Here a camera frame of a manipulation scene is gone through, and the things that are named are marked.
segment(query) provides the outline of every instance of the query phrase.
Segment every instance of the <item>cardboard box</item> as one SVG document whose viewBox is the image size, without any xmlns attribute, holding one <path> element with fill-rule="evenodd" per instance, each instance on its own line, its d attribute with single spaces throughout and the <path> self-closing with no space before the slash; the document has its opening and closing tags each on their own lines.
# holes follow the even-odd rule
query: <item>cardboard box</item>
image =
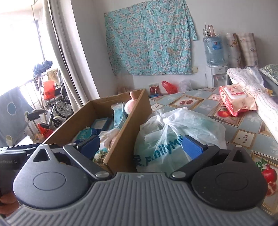
<svg viewBox="0 0 278 226">
<path fill-rule="evenodd" d="M 103 167 L 111 172 L 136 172 L 133 163 L 133 148 L 140 125 L 147 121 L 152 113 L 148 93 L 145 89 L 136 90 L 137 103 L 120 130 L 117 139 L 103 161 Z M 91 126 L 96 119 L 110 117 L 113 114 L 111 105 L 127 102 L 129 92 L 112 97 L 89 101 L 80 110 L 65 121 L 49 138 L 46 144 L 56 143 L 61 147 L 71 143 L 74 136 L 86 126 Z"/>
</svg>

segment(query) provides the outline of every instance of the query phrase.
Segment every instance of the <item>gray cloth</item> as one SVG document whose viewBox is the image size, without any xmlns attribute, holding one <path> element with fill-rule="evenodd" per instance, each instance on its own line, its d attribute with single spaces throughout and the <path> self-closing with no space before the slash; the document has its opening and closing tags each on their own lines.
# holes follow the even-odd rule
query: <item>gray cloth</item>
<svg viewBox="0 0 278 226">
<path fill-rule="evenodd" d="M 6 147 L 6 136 L 15 142 L 27 126 L 25 112 L 33 108 L 27 103 L 19 87 L 0 96 L 0 147 Z"/>
</svg>

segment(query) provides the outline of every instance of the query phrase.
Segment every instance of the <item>blue gripper pad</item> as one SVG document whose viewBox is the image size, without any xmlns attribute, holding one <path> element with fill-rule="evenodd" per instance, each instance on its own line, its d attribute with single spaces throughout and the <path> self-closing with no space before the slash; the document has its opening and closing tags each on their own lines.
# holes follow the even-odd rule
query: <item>blue gripper pad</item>
<svg viewBox="0 0 278 226">
<path fill-rule="evenodd" d="M 191 136 L 185 136 L 182 140 L 182 149 L 189 155 L 193 160 L 202 154 L 207 146 L 193 139 Z"/>
</svg>

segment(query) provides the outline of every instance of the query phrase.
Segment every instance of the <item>floral cloth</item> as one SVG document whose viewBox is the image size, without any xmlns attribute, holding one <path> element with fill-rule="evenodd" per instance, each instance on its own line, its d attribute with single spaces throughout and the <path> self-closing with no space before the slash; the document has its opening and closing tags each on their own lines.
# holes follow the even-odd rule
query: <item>floral cloth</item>
<svg viewBox="0 0 278 226">
<path fill-rule="evenodd" d="M 184 0 L 153 0 L 105 13 L 114 74 L 191 74 L 191 41 L 197 40 Z"/>
</svg>

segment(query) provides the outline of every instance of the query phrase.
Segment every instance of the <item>orange bag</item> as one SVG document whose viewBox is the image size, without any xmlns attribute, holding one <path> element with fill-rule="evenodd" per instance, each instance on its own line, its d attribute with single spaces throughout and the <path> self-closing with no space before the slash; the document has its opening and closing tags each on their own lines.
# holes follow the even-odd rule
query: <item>orange bag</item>
<svg viewBox="0 0 278 226">
<path fill-rule="evenodd" d="M 55 85 L 53 80 L 43 82 L 43 98 L 50 100 L 55 97 Z"/>
</svg>

